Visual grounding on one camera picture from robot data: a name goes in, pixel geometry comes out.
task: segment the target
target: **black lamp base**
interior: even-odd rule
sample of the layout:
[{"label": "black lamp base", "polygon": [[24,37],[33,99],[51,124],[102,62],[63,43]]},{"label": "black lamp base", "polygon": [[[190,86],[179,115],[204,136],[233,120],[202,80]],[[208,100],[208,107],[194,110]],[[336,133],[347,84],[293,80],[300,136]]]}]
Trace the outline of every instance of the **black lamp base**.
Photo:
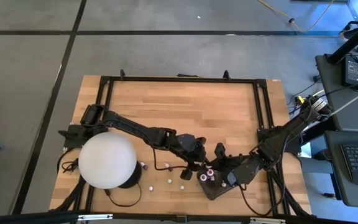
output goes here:
[{"label": "black lamp base", "polygon": [[142,177],[142,166],[141,164],[139,164],[139,162],[136,162],[134,173],[127,181],[125,181],[125,183],[121,184],[118,187],[122,189],[128,189],[130,187],[133,187],[135,186],[135,184],[139,182],[141,177]]}]

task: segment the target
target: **concrete floor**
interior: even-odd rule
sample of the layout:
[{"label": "concrete floor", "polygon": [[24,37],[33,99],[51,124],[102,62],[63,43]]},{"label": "concrete floor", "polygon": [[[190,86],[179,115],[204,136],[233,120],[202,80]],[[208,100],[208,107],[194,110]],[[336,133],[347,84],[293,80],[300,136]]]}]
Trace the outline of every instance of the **concrete floor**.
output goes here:
[{"label": "concrete floor", "polygon": [[[309,27],[326,3],[268,1]],[[352,1],[358,10],[358,0]],[[71,30],[80,0],[0,0],[0,29]],[[346,4],[334,4],[313,31],[339,31],[353,16]],[[85,7],[80,30],[293,30],[287,18],[256,1],[93,0]],[[0,215],[8,212],[32,147],[68,36],[0,36]],[[277,36],[78,36],[68,62],[24,213],[48,209],[55,166],[63,138],[57,131],[71,120],[83,75],[175,76],[178,73],[283,80],[287,99],[312,84],[314,56],[334,52],[334,37]],[[306,93],[322,89],[318,83]],[[331,181],[306,175],[312,211],[322,218],[358,221],[358,208],[332,206],[319,194]]]}]

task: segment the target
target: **wooden table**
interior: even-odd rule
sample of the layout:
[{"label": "wooden table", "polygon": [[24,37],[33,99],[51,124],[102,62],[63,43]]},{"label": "wooden table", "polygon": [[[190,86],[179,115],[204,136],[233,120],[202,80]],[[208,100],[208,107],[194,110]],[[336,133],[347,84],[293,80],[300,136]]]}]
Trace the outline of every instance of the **wooden table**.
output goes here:
[{"label": "wooden table", "polygon": [[[84,76],[72,120],[75,124],[79,124],[86,106],[94,103],[99,80],[100,76]],[[283,125],[288,121],[288,110],[282,83],[280,80],[268,80],[267,85],[274,123]],[[233,155],[247,154],[258,143],[256,130],[259,124],[254,92],[250,84],[115,81],[110,110],[145,126],[172,128],[176,129],[178,134],[204,136],[207,139],[205,148],[209,160],[214,159],[213,152],[219,142],[224,143],[227,154]],[[132,141],[138,161],[149,166],[148,170],[143,170],[139,182],[143,191],[142,198],[137,205],[122,208],[113,205],[103,190],[96,189],[92,212],[254,215],[246,207],[238,188],[210,201],[204,195],[195,174],[190,181],[186,181],[180,178],[181,169],[175,169],[173,172],[155,170],[151,148],[142,140],[125,135]],[[73,161],[79,153],[80,149],[74,149],[62,162]],[[163,167],[164,162],[171,166],[185,165],[170,152],[157,151],[157,166]],[[311,212],[299,161],[286,153],[283,158],[283,171],[285,183],[294,198],[304,210]],[[72,174],[62,173],[62,170],[59,172],[50,202],[51,209],[63,202],[77,184],[78,177],[78,169]],[[173,180],[172,184],[167,183],[168,179]],[[185,186],[184,190],[180,190],[181,185]],[[150,186],[154,187],[152,192],[149,191]],[[84,188],[80,208],[85,207],[87,189],[88,184]],[[112,198],[121,204],[132,203],[139,196],[138,187],[113,189],[111,192]],[[265,213],[271,207],[265,171],[257,174],[247,186],[245,195],[250,205],[260,213]]]}]

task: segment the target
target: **lamp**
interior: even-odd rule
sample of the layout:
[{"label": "lamp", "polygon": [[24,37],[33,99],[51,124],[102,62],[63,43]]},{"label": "lamp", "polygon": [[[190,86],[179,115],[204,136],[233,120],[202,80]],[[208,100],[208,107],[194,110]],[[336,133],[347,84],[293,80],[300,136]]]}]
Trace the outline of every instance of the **lamp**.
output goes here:
[{"label": "lamp", "polygon": [[131,142],[111,132],[97,134],[85,143],[78,168],[85,181],[99,189],[129,188],[138,183],[142,175]]}]

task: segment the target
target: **white sphere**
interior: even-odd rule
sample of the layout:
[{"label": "white sphere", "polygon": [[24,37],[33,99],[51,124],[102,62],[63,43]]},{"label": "white sphere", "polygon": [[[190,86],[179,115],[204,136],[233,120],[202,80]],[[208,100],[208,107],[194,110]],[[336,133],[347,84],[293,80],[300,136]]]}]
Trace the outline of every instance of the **white sphere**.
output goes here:
[{"label": "white sphere", "polygon": [[99,189],[120,186],[133,174],[136,152],[131,142],[117,133],[101,133],[82,147],[78,168],[82,177]]}]

